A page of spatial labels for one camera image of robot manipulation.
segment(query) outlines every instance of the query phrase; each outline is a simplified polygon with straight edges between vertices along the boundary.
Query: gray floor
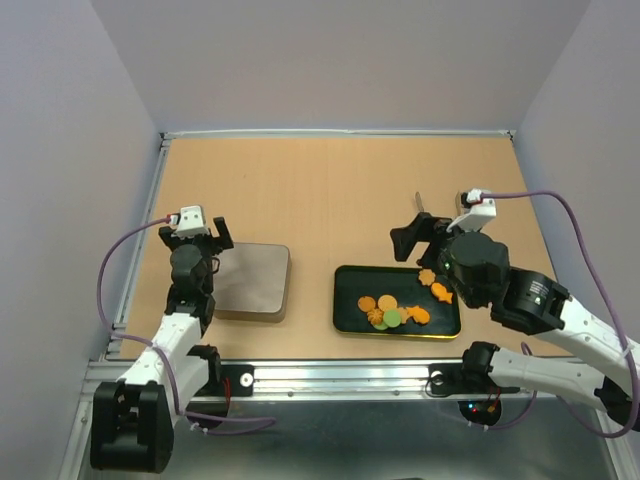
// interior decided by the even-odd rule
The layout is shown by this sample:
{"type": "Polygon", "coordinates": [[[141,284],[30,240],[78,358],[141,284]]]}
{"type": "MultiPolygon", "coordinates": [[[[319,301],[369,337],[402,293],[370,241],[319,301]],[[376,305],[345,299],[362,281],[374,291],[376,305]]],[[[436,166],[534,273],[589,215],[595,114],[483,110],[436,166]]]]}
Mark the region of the gray floor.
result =
{"type": "MultiPolygon", "coordinates": [[[[524,402],[503,405],[508,419],[524,402]]],[[[274,415],[279,424],[251,436],[205,438],[180,421],[173,458],[159,477],[87,472],[87,478],[616,478],[604,441],[555,399],[538,401],[516,428],[486,433],[467,427],[452,401],[243,404],[235,415],[274,415]]]]}

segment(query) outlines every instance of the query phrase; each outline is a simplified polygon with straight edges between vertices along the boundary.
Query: green disc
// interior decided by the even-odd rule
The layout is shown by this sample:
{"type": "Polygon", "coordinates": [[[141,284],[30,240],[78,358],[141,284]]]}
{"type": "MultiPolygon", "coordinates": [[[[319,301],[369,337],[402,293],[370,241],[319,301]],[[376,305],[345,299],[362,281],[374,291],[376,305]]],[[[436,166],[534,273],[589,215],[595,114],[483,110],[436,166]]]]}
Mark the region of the green disc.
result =
{"type": "Polygon", "coordinates": [[[400,312],[397,310],[388,310],[384,312],[382,323],[386,324],[388,327],[396,328],[402,323],[402,315],[400,315],[400,312]]]}

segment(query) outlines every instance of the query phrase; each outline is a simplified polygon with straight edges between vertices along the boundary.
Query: black tray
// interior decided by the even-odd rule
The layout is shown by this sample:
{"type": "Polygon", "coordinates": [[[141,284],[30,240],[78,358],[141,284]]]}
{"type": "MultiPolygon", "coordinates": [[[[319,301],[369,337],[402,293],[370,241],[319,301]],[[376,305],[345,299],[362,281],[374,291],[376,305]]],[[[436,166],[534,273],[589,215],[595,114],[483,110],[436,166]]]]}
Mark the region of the black tray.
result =
{"type": "MultiPolygon", "coordinates": [[[[333,290],[333,326],[344,333],[455,338],[461,328],[457,296],[454,293],[452,305],[439,302],[429,287],[422,286],[418,281],[419,272],[419,268],[339,267],[333,290]],[[421,306],[429,312],[431,321],[426,325],[418,325],[409,320],[397,328],[376,330],[367,320],[367,315],[358,308],[358,299],[368,295],[377,300],[384,294],[393,295],[400,307],[421,306]]],[[[453,292],[445,277],[438,276],[436,281],[453,292]]]]}

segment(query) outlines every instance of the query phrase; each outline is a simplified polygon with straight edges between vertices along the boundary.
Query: wooden table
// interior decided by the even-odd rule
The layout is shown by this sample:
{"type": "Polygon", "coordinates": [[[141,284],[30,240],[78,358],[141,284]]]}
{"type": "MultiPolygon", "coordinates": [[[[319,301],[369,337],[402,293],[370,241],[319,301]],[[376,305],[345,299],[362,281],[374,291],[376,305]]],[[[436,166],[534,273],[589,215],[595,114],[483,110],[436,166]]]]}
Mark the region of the wooden table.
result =
{"type": "MultiPolygon", "coordinates": [[[[203,343],[223,358],[333,359],[459,357],[474,340],[519,351],[526,340],[537,355],[562,350],[509,331],[486,309],[461,305],[462,332],[454,340],[349,336],[331,320],[333,274],[340,265],[398,265],[389,230],[425,209],[455,217],[454,198],[472,187],[525,189],[506,138],[209,138],[173,140],[154,218],[201,204],[224,216],[234,240],[275,243],[291,250],[285,319],[278,324],[213,320],[203,343]]],[[[504,242],[512,265],[553,271],[528,200],[504,200],[487,228],[504,242]]],[[[417,248],[409,263],[424,251],[417,248]]],[[[169,251],[149,236],[133,296],[127,333],[151,338],[170,285],[169,251]]],[[[142,347],[126,342],[122,356],[142,347]]]]}

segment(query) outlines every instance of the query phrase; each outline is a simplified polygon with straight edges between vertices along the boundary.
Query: white wall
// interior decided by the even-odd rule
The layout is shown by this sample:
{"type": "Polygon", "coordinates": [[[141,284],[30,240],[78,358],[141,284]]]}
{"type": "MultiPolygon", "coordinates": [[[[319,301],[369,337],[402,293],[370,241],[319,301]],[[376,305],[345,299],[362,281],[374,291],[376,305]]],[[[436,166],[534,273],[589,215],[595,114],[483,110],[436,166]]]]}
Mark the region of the white wall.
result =
{"type": "MultiPolygon", "coordinates": [[[[530,189],[566,195],[627,327],[638,315],[640,2],[593,0],[515,138],[530,189]]],[[[551,200],[536,212],[560,281],[607,318],[570,225],[551,200]]],[[[632,435],[640,452],[640,435],[632,435]]]]}
{"type": "Polygon", "coordinates": [[[93,0],[161,131],[517,127],[588,0],[93,0]]]}
{"type": "MultiPolygon", "coordinates": [[[[139,224],[156,128],[87,0],[0,15],[0,477],[57,478],[105,335],[101,256],[139,224]]],[[[109,275],[121,290],[126,257],[109,275]]]]}

